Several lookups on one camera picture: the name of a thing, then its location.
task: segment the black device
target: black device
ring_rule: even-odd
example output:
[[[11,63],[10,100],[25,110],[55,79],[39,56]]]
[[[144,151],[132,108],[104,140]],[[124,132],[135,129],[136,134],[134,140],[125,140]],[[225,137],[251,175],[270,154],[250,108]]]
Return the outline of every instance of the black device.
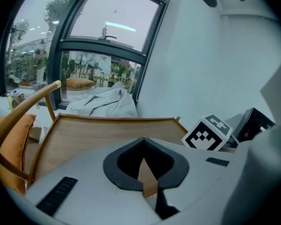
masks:
[[[245,111],[237,128],[233,131],[233,135],[241,143],[252,140],[258,133],[272,128],[274,125],[274,122],[253,107]],[[232,140],[230,147],[236,148],[237,143]]]
[[[75,178],[64,177],[37,205],[37,208],[49,216],[53,216],[77,181],[78,180]]]

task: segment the white wall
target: white wall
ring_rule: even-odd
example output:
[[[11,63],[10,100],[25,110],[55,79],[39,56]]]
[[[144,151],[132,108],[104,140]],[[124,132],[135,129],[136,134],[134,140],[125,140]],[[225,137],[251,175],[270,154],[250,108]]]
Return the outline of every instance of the white wall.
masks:
[[[138,99],[140,117],[176,117],[191,129],[214,113],[228,119],[256,107],[281,62],[281,29],[258,17],[221,17],[202,0],[171,0]]]
[[[255,107],[274,120],[260,89],[281,64],[281,26],[258,16],[229,16],[222,20],[228,29],[222,36],[221,67],[226,76],[222,76],[220,86],[231,94],[223,118]]]

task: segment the ceiling light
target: ceiling light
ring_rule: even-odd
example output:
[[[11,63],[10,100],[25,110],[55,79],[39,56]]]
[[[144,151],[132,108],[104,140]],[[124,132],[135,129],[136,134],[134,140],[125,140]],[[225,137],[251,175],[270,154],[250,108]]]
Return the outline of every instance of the ceiling light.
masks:
[[[117,28],[123,28],[123,29],[129,30],[129,31],[132,31],[132,32],[136,32],[136,29],[129,28],[129,27],[121,25],[121,24],[117,24],[117,23],[113,23],[113,22],[105,22],[105,24],[109,25],[109,26],[117,27]]]

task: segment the gray fabric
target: gray fabric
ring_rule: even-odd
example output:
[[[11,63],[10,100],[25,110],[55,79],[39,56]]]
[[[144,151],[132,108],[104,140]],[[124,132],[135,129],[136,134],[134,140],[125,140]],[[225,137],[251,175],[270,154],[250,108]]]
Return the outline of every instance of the gray fabric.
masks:
[[[88,98],[71,102],[66,112],[81,116],[137,118],[136,107],[126,89],[112,89]]]

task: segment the black slot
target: black slot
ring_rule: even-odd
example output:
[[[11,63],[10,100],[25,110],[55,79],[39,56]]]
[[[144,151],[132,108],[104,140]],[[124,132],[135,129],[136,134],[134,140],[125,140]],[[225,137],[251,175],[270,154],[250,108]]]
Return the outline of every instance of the black slot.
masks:
[[[52,217],[77,181],[75,178],[64,177],[37,205],[37,208]]]
[[[209,157],[206,159],[206,161],[210,162],[210,163],[218,164],[218,165],[224,166],[224,167],[227,167],[229,164],[229,161],[221,160],[221,159],[214,158],[214,157]]]

